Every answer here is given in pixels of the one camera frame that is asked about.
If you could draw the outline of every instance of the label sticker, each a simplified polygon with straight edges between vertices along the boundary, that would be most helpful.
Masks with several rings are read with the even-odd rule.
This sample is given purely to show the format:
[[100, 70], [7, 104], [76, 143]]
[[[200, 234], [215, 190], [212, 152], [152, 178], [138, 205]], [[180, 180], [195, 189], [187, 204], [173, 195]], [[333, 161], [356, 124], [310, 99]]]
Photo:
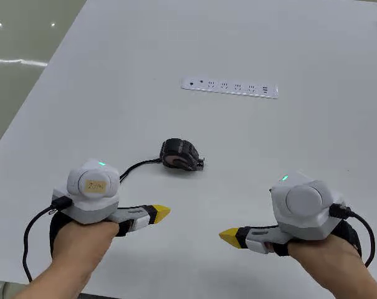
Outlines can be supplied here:
[[106, 181], [94, 181], [92, 179], [86, 179], [84, 192], [105, 193], [106, 191], [107, 191]]

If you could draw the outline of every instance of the human hand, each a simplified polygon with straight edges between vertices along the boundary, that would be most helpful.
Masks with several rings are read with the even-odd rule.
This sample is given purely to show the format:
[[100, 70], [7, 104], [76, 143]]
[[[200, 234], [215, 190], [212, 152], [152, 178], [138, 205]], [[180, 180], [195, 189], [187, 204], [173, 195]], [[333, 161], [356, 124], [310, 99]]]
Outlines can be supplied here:
[[91, 273], [118, 231], [119, 225], [114, 222], [82, 225], [72, 221], [61, 228], [55, 238], [53, 263], [73, 265]]
[[291, 242], [288, 251], [336, 298], [377, 298], [376, 281], [346, 240], [329, 235], [321, 241]]

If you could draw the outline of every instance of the electrical outlet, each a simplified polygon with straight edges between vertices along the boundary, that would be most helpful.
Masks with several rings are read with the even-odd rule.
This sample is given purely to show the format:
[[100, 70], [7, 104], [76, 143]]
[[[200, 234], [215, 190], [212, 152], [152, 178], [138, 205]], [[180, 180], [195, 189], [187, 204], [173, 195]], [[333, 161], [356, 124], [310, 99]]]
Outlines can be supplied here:
[[232, 80], [216, 80], [204, 77], [186, 78], [183, 80], [181, 88], [262, 98], [278, 98], [279, 95], [278, 88], [275, 85], [255, 84]]
[[254, 93], [256, 91], [256, 86], [253, 85], [253, 84], [249, 84], [246, 91], [249, 92], [249, 93]]
[[227, 83], [227, 82], [223, 82], [223, 83], [221, 83], [221, 84], [220, 84], [220, 88], [221, 88], [221, 89], [225, 89], [225, 90], [227, 90], [227, 89], [228, 89], [228, 83]]
[[211, 88], [213, 89], [214, 87], [216, 86], [216, 82], [215, 81], [208, 81], [208, 88]]
[[242, 90], [242, 84], [239, 84], [239, 83], [234, 84], [234, 90], [236, 92], [240, 92]]

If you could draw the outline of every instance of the power cord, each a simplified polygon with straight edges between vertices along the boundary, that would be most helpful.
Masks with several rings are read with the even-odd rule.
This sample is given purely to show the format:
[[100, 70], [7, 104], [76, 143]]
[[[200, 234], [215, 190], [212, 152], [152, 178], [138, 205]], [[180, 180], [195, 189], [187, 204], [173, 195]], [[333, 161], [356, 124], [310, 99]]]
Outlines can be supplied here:
[[146, 161], [141, 161], [139, 163], [134, 164], [133, 166], [130, 166], [120, 177], [119, 177], [119, 183], [121, 184], [122, 181], [128, 176], [128, 174], [133, 170], [136, 169], [137, 167], [144, 165], [144, 164], [160, 164], [162, 163], [162, 159], [153, 159], [153, 160], [146, 160]]
[[66, 209], [67, 207], [70, 207], [72, 205], [72, 200], [69, 197], [62, 196], [60, 198], [54, 199], [51, 202], [51, 205], [49, 207], [46, 207], [43, 211], [39, 212], [36, 216], [33, 217], [33, 219], [29, 222], [25, 229], [24, 233], [24, 255], [22, 258], [22, 266], [24, 267], [27, 279], [29, 282], [32, 282], [32, 275], [31, 272], [29, 271], [29, 268], [27, 267], [27, 253], [29, 251], [29, 244], [28, 244], [28, 238], [29, 238], [29, 232], [32, 229], [33, 224], [45, 213], [51, 212], [53, 210], [58, 210], [61, 211], [63, 209]]
[[357, 213], [354, 213], [349, 207], [346, 207], [342, 204], [332, 204], [330, 206], [330, 216], [344, 219], [344, 220], [346, 220], [349, 217], [356, 218], [365, 226], [365, 228], [368, 231], [368, 234], [370, 235], [370, 244], [371, 244], [370, 256], [365, 262], [365, 267], [368, 267], [370, 263], [373, 261], [374, 256], [375, 256], [375, 236], [374, 236], [374, 232], [371, 226], [365, 221], [364, 218], [362, 218]]

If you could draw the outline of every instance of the black hand strap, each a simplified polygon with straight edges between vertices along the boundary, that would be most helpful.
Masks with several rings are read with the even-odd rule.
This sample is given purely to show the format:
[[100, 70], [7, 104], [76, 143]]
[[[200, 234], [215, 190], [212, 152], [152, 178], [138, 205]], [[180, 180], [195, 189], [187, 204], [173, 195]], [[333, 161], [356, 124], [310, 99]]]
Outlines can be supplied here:
[[[57, 237], [58, 232], [67, 225], [69, 222], [73, 221], [68, 215], [65, 215], [62, 212], [56, 212], [51, 219], [50, 224], [50, 253], [52, 256], [52, 252], [54, 250], [54, 241]], [[123, 221], [119, 223], [119, 232], [116, 235], [117, 237], [124, 237], [130, 229], [132, 224], [131, 220]]]
[[[331, 234], [342, 238], [348, 241], [354, 248], [357, 250], [358, 254], [362, 255], [361, 252], [361, 244], [358, 238], [357, 232], [352, 228], [352, 226], [347, 223], [346, 221], [342, 220], [339, 224], [334, 228]], [[292, 239], [290, 242], [306, 242], [303, 240]], [[284, 257], [289, 255], [288, 253], [288, 243], [286, 244], [273, 244], [274, 252], [279, 255], [280, 257]]]

